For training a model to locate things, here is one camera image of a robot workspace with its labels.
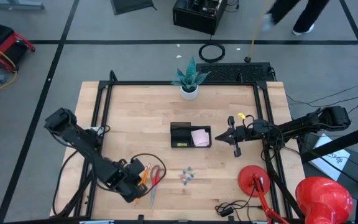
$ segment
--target wooden tabletop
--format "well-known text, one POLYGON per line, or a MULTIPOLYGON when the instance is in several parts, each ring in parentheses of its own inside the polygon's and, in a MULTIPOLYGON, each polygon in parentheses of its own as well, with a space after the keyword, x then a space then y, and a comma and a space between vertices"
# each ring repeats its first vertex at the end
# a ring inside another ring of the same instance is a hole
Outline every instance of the wooden tabletop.
MULTIPOLYGON (((82 84, 75 114, 78 125, 83 128, 91 124, 97 87, 98 82, 82 84)), ((290 121, 283 83, 268 83, 268 93, 275 124, 290 121)), ((266 119, 263 93, 260 91, 259 94, 266 119)), ((99 121, 104 101, 101 105, 99 121)), ((228 116, 233 115, 240 125, 241 118, 236 115, 238 113, 251 114, 257 118, 251 86, 200 86, 199 94, 193 101, 181 98, 177 86, 114 86, 107 120, 111 131, 104 137, 102 155, 118 161, 122 158, 129 160, 142 152, 152 153, 164 161, 167 175, 158 185, 153 209, 150 207, 150 194, 142 197, 134 208, 134 203, 126 203, 120 195, 96 189, 92 218, 134 220, 143 214, 146 220, 227 220, 227 217, 217 215, 214 207, 223 202, 249 198, 239 188, 237 176, 248 165, 266 168, 260 158, 261 141, 240 143, 242 156, 238 158, 233 156, 232 146, 215 140, 209 149, 172 149, 170 123, 187 121, 195 126, 210 125, 214 139, 226 131, 228 116), (183 185, 180 174, 188 166, 195 170, 195 178, 183 185)), ((286 146, 298 150, 295 140, 286 146)), ((65 158, 72 152, 72 149, 67 149, 65 158)), ((281 155, 287 187, 295 195, 296 186, 305 178, 300 156, 284 149, 281 155)), ((152 157, 142 156, 139 159, 145 166, 149 163, 158 164, 152 157)), ((82 166, 83 158, 77 154, 63 171, 56 200, 58 211, 77 190, 82 166)), ((151 186, 150 177, 147 186, 151 186)), ((284 217, 282 194, 278 188, 277 192, 280 213, 284 217)), ((270 192, 265 196, 272 206, 270 192)), ((86 208, 86 200, 85 197, 83 208, 86 208)), ((251 198, 249 204, 260 205, 260 202, 256 197, 251 198)), ((241 220, 248 220, 246 209, 238 212, 241 220)), ((249 215, 251 220, 266 220, 263 211, 257 208, 250 208, 249 215)))

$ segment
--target white paper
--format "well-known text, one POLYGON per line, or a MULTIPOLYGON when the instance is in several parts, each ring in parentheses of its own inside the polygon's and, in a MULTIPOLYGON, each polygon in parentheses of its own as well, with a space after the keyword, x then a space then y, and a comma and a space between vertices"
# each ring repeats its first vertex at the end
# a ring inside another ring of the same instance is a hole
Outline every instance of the white paper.
MULTIPOLYGON (((327 137, 327 135, 325 135, 323 133, 321 135, 321 137, 318 139, 318 141, 314 147, 322 146, 323 144, 327 144, 331 141, 332 141, 332 139, 327 137)), ((332 154, 325 155, 325 156, 323 156, 323 158, 325 160, 327 160, 330 164, 334 165, 339 170, 343 170, 349 156, 350 156, 350 154, 346 150, 341 149, 341 150, 336 151, 332 154)), ((315 166, 321 172, 324 172, 327 176, 332 178, 332 180, 337 181, 339 176, 341 175, 341 173, 338 170, 334 169, 333 167, 331 167, 329 164, 327 164, 325 161, 323 161, 320 158, 313 159, 312 161, 310 161, 310 164, 315 166)))

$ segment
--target red lamp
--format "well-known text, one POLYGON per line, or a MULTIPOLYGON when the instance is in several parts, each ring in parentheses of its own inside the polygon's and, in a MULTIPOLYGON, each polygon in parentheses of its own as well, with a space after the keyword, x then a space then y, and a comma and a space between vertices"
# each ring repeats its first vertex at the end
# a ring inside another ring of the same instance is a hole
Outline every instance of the red lamp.
POLYGON ((295 190, 296 201, 306 215, 305 224, 344 223, 353 211, 350 193, 324 177, 302 180, 295 190))

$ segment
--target black mat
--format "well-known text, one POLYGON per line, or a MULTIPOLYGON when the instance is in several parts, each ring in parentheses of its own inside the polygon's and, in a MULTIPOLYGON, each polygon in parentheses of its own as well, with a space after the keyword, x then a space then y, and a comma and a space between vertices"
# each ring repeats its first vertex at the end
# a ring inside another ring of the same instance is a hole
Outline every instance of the black mat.
POLYGON ((114 15, 154 7, 152 0, 110 0, 114 15))
POLYGON ((275 81, 270 63, 199 63, 197 71, 206 73, 208 82, 275 81))

